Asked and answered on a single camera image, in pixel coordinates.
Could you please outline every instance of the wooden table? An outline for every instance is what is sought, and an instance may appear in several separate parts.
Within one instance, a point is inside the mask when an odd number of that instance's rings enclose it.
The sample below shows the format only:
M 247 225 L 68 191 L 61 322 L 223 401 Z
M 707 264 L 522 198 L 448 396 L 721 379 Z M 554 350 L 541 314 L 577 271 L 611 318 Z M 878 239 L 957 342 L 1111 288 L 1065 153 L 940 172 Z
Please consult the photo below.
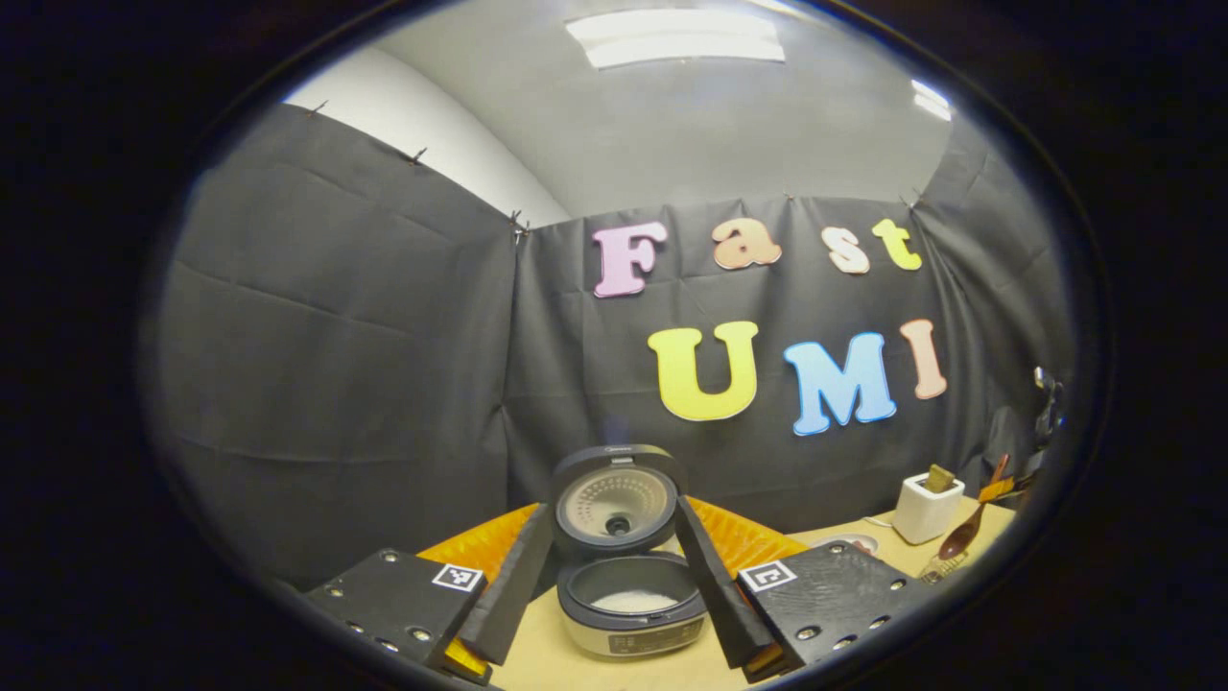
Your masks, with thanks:
M 954 530 L 976 511 L 976 501 L 963 498 L 963 504 L 948 529 Z M 890 523 L 894 512 L 876 520 Z M 981 529 L 968 549 L 968 565 L 1011 523 L 1014 512 L 989 504 L 981 517 Z M 890 528 L 874 525 L 865 519 L 792 534 L 791 538 L 813 545 L 831 535 L 856 533 L 878 541 L 878 558 L 910 577 L 937 554 L 942 539 L 911 546 Z M 675 540 L 662 550 L 678 552 Z M 726 666 L 721 644 L 710 625 L 694 644 L 680 650 L 650 658 L 612 660 L 592 655 L 578 648 L 562 627 L 559 596 L 551 588 L 529 604 L 521 621 L 507 663 L 496 666 L 491 684 L 507 691 L 727 691 L 745 689 L 740 670 Z

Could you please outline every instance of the white wall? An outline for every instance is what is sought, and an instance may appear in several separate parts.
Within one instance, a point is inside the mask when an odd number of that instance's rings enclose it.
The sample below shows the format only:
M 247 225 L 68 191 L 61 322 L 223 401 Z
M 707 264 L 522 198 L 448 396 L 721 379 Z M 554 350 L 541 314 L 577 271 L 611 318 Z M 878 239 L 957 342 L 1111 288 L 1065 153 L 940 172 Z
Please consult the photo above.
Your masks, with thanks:
M 522 210 L 534 227 L 571 218 L 519 158 L 464 106 L 416 70 L 377 48 L 334 64 L 286 103 L 316 108 L 413 156 L 505 214 Z

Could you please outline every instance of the black fabric backdrop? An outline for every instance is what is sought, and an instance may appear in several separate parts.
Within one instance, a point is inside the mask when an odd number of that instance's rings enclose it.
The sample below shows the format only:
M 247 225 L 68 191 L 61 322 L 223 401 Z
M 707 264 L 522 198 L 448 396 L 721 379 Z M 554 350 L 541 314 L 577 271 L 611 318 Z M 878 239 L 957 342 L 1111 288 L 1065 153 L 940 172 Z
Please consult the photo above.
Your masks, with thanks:
M 194 190 L 161 317 L 172 458 L 253 566 L 309 588 L 383 546 L 419 550 L 526 502 L 583 447 L 655 444 L 693 493 L 779 530 L 889 509 L 931 463 L 974 490 L 1024 459 L 1032 368 L 1068 373 L 1060 218 L 968 125 L 922 201 L 738 199 L 577 218 L 513 244 L 506 217 L 426 166 L 322 114 L 279 106 Z M 783 247 L 726 270 L 712 228 L 750 216 Z M 919 270 L 869 228 L 909 228 Z M 592 232 L 662 221 L 643 292 L 592 293 Z M 819 231 L 871 260 L 840 271 Z M 920 401 L 910 319 L 935 324 L 948 390 Z M 728 384 L 717 323 L 749 319 L 755 401 L 718 422 L 669 414 L 651 333 L 694 326 L 700 385 Z M 896 414 L 797 437 L 788 345 L 844 365 L 874 330 Z

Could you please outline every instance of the fluorescent light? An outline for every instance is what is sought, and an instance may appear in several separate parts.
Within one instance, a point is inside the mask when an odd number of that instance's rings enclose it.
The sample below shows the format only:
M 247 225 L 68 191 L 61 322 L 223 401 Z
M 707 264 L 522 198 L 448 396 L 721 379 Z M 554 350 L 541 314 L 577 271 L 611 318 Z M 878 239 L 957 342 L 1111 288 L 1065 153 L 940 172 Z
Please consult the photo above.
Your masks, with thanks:
M 715 10 L 630 10 L 566 25 L 597 69 L 670 58 L 785 61 L 768 20 Z
M 916 96 L 912 97 L 912 102 L 916 103 L 917 106 L 921 106 L 926 110 L 930 110 L 931 113 L 938 115 L 939 118 L 950 122 L 950 110 L 944 108 L 942 103 L 935 101 L 933 98 L 917 93 Z
M 937 91 L 930 88 L 928 86 L 921 83 L 915 79 L 912 80 L 912 88 L 916 90 L 919 96 L 927 96 L 933 101 L 937 101 L 943 108 L 950 107 L 950 103 L 948 103 L 947 99 L 943 98 L 941 93 L 938 93 Z

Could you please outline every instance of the blue letter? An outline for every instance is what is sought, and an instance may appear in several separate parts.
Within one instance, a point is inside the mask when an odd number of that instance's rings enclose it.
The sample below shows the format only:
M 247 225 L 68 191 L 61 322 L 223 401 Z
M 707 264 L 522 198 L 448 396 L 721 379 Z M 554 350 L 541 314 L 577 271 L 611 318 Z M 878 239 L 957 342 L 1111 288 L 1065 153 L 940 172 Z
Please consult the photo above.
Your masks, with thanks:
M 818 434 L 831 427 L 823 415 L 822 399 L 836 416 L 841 426 L 849 425 L 852 405 L 861 392 L 857 409 L 860 422 L 874 422 L 895 415 L 895 403 L 887 392 L 887 373 L 883 372 L 883 335 L 861 333 L 849 341 L 849 357 L 840 372 L 831 356 L 818 342 L 797 342 L 785 350 L 785 360 L 797 369 L 801 390 L 802 417 L 793 423 L 793 433 L 799 437 Z

